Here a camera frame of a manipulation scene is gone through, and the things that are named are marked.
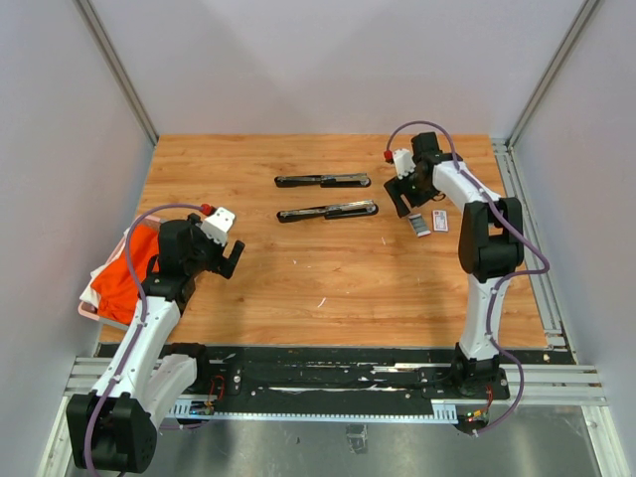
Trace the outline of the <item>black stapler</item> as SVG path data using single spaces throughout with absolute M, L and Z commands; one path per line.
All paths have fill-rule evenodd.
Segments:
M 338 220 L 368 217 L 376 215 L 378 211 L 379 206 L 373 200 L 364 200 L 344 204 L 331 204 L 305 209 L 279 211 L 276 214 L 276 217 L 280 223 L 289 224 L 315 218 Z
M 278 188 L 294 188 L 317 185 L 321 188 L 367 188 L 372 180 L 366 173 L 318 174 L 297 176 L 276 176 L 274 184 Z

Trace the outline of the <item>staple box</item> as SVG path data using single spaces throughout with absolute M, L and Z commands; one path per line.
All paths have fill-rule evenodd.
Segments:
M 439 233 L 448 233 L 449 224 L 447 212 L 443 210 L 432 211 L 433 230 Z

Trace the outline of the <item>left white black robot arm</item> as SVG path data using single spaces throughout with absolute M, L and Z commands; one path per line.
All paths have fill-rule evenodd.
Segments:
M 114 357 L 91 390 L 72 395 L 67 405 L 75 465 L 93 476 L 144 472 L 161 423 L 181 393 L 198 394 L 212 383 L 204 346 L 188 344 L 167 357 L 160 352 L 196 290 L 197 277 L 209 272 L 231 278 L 244 244 L 228 245 L 236 221 L 230 210 L 207 204 L 186 208 L 187 218 L 160 225 L 158 251 L 145 276 L 130 273 L 137 302 Z

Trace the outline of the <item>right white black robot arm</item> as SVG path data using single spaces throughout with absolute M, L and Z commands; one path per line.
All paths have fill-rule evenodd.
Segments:
M 443 382 L 461 397 L 474 397 L 499 381 L 503 278 L 524 261 L 524 246 L 511 231 L 523 230 L 521 203 L 485 186 L 455 151 L 442 152 L 433 132 L 413 136 L 409 149 L 387 147 L 384 157 L 395 167 L 385 189 L 401 218 L 438 195 L 461 213 L 458 257 L 468 278 L 467 316 Z

